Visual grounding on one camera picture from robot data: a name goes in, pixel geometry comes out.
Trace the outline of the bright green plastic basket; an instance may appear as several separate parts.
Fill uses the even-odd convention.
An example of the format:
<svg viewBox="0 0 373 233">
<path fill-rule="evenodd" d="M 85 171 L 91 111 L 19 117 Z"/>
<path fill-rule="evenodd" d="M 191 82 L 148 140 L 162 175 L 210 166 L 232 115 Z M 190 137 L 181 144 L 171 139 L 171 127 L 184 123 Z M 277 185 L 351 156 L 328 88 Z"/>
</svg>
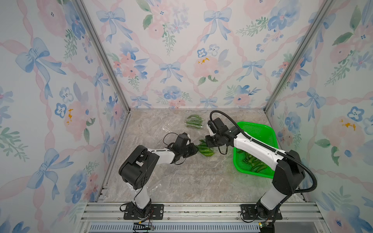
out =
<svg viewBox="0 0 373 233">
<path fill-rule="evenodd" d="M 256 139 L 257 141 L 260 141 L 263 144 L 266 144 L 270 147 L 276 149 L 278 148 L 275 131 L 271 127 L 263 124 L 250 123 L 244 121 L 238 122 L 238 125 L 242 130 L 248 133 L 252 139 Z M 234 148 L 233 162 L 236 169 L 241 173 L 272 179 L 274 177 L 275 171 L 273 171 L 272 169 L 272 160 L 270 158 L 272 153 L 270 152 L 270 150 L 261 145 L 257 145 L 252 141 L 249 142 L 249 145 L 246 145 L 247 142 L 247 138 L 244 137 L 239 142 L 239 148 Z M 243 150 L 253 155 L 257 159 L 264 162 L 268 166 L 268 168 L 261 173 L 243 171 L 237 165 L 237 150 Z"/>
</svg>

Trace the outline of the green peppers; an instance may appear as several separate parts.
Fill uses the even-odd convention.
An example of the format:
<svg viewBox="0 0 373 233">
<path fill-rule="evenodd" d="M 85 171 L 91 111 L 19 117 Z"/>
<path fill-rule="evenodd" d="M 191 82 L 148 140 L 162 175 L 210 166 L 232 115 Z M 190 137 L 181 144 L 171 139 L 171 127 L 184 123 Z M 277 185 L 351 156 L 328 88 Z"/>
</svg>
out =
<svg viewBox="0 0 373 233">
<path fill-rule="evenodd" d="M 261 173 L 268 168 L 264 162 L 243 150 L 237 150 L 236 156 L 237 165 L 243 171 Z"/>
</svg>

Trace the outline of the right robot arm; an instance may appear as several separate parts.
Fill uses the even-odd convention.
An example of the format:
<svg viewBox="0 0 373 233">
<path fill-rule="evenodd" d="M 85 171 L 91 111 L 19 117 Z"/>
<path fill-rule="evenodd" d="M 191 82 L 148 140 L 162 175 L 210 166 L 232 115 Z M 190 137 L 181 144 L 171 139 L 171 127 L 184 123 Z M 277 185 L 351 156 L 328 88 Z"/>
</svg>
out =
<svg viewBox="0 0 373 233">
<path fill-rule="evenodd" d="M 269 218 L 273 210 L 291 197 L 305 177 L 299 155 L 293 150 L 278 150 L 244 132 L 238 125 L 228 128 L 218 117 L 207 123 L 210 135 L 206 136 L 208 147 L 231 146 L 256 157 L 275 173 L 271 188 L 256 204 L 256 214 L 261 219 Z"/>
</svg>

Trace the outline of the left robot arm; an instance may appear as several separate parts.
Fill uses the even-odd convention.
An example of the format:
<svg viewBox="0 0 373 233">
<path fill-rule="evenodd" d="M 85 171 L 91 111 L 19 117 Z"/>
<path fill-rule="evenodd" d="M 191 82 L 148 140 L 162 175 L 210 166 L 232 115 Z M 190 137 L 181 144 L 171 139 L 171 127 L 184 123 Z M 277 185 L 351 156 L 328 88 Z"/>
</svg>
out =
<svg viewBox="0 0 373 233">
<path fill-rule="evenodd" d="M 187 159 L 198 152 L 187 133 L 178 134 L 174 142 L 163 149 L 149 149 L 137 146 L 125 162 L 119 167 L 119 176 L 132 193 L 132 206 L 141 213 L 148 213 L 151 198 L 146 184 L 155 167 L 161 164 L 181 165 L 180 159 Z"/>
</svg>

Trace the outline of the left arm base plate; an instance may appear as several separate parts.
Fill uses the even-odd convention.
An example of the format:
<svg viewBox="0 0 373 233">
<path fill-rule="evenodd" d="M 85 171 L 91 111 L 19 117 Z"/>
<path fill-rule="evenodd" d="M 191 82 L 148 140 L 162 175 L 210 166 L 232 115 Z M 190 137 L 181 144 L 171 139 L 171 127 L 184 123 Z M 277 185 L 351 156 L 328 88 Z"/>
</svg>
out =
<svg viewBox="0 0 373 233">
<path fill-rule="evenodd" d="M 162 220 L 164 215 L 163 204 L 148 204 L 144 209 L 139 209 L 134 203 L 127 203 L 123 210 L 122 206 L 119 208 L 123 212 L 124 220 Z"/>
</svg>

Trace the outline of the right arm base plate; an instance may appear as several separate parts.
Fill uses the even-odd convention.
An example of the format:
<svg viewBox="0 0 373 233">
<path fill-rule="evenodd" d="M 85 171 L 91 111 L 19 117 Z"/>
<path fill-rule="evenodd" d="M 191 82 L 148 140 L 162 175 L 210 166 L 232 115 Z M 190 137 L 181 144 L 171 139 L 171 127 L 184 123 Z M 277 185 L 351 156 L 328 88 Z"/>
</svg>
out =
<svg viewBox="0 0 373 233">
<path fill-rule="evenodd" d="M 277 205 L 273 210 L 267 210 L 264 206 L 258 206 L 257 204 L 241 204 L 241 218 L 244 221 L 282 220 L 280 206 Z"/>
</svg>

